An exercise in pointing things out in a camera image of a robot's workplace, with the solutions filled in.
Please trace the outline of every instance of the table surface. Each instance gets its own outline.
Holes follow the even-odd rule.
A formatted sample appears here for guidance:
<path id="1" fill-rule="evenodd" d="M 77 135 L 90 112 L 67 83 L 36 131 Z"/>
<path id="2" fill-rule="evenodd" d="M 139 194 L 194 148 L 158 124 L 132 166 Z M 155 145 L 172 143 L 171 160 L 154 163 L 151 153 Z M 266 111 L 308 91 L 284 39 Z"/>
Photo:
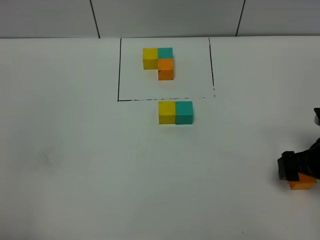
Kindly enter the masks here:
<path id="1" fill-rule="evenodd" d="M 210 61 L 208 38 L 177 39 Z M 144 74 L 119 71 L 137 40 L 120 41 L 0 40 L 0 236 L 319 238 L 320 187 L 290 191 L 277 159 L 319 137 L 320 37 L 210 38 L 214 86 L 203 64 L 191 126 L 159 126 L 143 84 L 118 101 L 119 73 Z"/>

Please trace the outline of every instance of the orange block in gripper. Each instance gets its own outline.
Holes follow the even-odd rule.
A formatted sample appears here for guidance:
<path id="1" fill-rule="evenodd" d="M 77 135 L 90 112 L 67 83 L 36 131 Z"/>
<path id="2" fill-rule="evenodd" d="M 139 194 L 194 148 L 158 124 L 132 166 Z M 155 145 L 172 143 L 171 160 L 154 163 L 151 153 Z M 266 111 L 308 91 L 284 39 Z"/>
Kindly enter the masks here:
<path id="1" fill-rule="evenodd" d="M 291 190 L 307 190 L 312 189 L 317 180 L 312 176 L 299 173 L 299 181 L 288 181 Z"/>
<path id="2" fill-rule="evenodd" d="M 173 80 L 175 78 L 173 58 L 158 59 L 158 79 L 159 80 Z"/>

